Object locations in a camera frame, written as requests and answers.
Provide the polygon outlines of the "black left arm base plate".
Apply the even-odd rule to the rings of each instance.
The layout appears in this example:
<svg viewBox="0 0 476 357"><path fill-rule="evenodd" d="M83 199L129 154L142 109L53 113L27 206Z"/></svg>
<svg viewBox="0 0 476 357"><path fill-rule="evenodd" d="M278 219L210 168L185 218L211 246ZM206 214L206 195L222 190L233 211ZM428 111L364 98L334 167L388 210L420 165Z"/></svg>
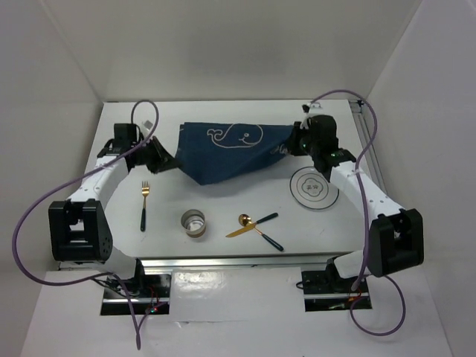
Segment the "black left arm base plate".
<svg viewBox="0 0 476 357"><path fill-rule="evenodd" d="M160 302L170 296L171 275L138 275L123 281L131 299L144 299L146 302ZM126 298L122 285L112 277L102 281L103 296L106 299Z"/></svg>

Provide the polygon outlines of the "clear glass cup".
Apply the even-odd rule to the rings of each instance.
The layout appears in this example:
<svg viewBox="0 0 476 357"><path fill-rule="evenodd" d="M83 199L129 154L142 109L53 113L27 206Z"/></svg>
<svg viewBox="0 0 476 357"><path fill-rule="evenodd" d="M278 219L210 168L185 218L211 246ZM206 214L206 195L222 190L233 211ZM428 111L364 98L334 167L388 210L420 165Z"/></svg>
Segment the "clear glass cup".
<svg viewBox="0 0 476 357"><path fill-rule="evenodd" d="M199 238L206 231L205 215L200 210L187 210L181 216L181 226L186 235L191 238Z"/></svg>

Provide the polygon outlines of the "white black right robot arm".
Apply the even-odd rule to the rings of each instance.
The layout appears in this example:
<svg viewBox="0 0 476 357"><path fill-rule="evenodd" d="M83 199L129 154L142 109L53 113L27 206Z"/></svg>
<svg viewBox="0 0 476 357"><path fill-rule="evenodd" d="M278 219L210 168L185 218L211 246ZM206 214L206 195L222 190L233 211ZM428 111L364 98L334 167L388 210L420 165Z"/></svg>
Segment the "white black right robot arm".
<svg viewBox="0 0 476 357"><path fill-rule="evenodd" d="M343 193L364 217L364 247L335 257L325 273L328 289L357 287L364 277L384 277L424 262L423 218L390 199L360 168L359 159L339 146L337 124L329 115L295 122L286 141L290 155L308 155L314 168Z"/></svg>

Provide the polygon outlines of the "gold fork green handle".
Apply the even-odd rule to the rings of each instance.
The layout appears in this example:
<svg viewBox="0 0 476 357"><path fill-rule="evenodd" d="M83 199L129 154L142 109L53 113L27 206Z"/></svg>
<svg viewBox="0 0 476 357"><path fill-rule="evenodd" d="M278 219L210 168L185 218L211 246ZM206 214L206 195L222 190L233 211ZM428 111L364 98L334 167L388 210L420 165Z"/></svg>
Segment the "gold fork green handle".
<svg viewBox="0 0 476 357"><path fill-rule="evenodd" d="M141 194L143 196L143 204L141 210L141 222L140 222L140 230L141 232L145 232L147 229L147 197L149 195L150 186L148 181L142 181L141 185Z"/></svg>

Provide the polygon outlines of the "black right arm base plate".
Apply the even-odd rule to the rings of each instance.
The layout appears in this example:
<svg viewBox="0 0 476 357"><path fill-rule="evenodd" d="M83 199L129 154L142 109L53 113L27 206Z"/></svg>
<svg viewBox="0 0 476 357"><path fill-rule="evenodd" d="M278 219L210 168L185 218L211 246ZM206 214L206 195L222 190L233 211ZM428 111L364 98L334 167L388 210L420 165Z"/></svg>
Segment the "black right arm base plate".
<svg viewBox="0 0 476 357"><path fill-rule="evenodd" d="M351 286L352 278L342 278L332 269L302 271L301 280L295 286L303 290L305 295L329 295L343 297L348 295L360 295L369 292L367 282L360 284L357 290L353 291Z"/></svg>

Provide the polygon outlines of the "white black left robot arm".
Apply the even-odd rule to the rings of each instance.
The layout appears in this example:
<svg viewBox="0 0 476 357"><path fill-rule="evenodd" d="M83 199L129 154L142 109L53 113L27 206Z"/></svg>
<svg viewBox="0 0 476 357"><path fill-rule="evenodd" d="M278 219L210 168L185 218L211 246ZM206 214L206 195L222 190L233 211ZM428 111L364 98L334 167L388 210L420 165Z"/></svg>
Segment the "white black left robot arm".
<svg viewBox="0 0 476 357"><path fill-rule="evenodd" d="M121 157L138 144L137 139L110 139L97 155L94 173L65 201L48 208L51 249L59 262L86 264L104 273L116 274L121 289L131 297L144 293L144 267L115 247L105 209L119 184L138 166L153 173L181 166L156 137L132 154Z"/></svg>

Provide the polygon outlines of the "blue cloth with gold script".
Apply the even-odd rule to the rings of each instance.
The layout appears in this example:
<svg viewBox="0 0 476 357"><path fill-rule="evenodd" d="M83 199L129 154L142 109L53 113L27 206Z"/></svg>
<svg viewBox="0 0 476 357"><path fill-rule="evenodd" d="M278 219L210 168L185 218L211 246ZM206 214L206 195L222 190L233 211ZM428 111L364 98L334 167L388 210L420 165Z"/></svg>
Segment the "blue cloth with gold script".
<svg viewBox="0 0 476 357"><path fill-rule="evenodd" d="M194 123L180 126L181 171L204 186L265 169L287 155L291 125Z"/></svg>

